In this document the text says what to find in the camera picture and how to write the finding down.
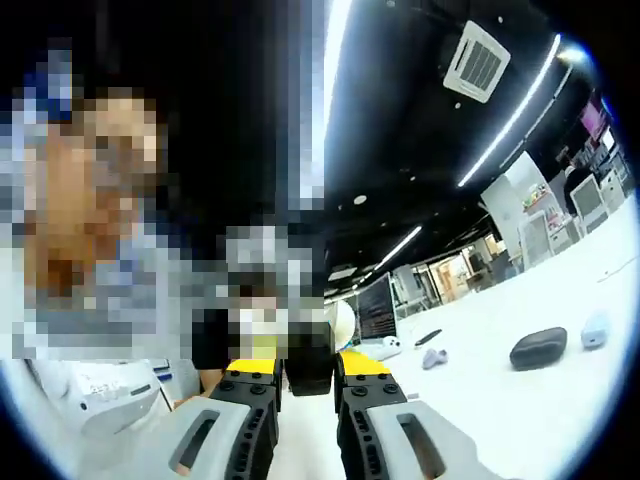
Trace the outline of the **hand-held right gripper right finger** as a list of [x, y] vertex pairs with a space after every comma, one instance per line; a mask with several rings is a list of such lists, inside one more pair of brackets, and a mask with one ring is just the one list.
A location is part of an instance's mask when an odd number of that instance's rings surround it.
[[473, 440], [426, 403], [408, 400], [382, 363], [340, 353], [335, 404], [348, 479], [478, 477]]

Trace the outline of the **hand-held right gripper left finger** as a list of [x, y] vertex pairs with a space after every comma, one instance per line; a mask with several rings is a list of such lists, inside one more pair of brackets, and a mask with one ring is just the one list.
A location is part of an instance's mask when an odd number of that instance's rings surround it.
[[197, 460], [211, 460], [213, 456], [204, 452], [203, 445], [212, 439], [218, 449], [230, 448], [219, 463], [222, 479], [267, 478], [279, 438], [283, 361], [235, 360], [226, 368], [200, 369], [198, 373], [203, 397], [220, 401], [224, 407], [241, 407], [243, 417], [228, 433], [214, 431], [228, 418], [225, 413], [204, 419], [177, 471], [187, 475]]

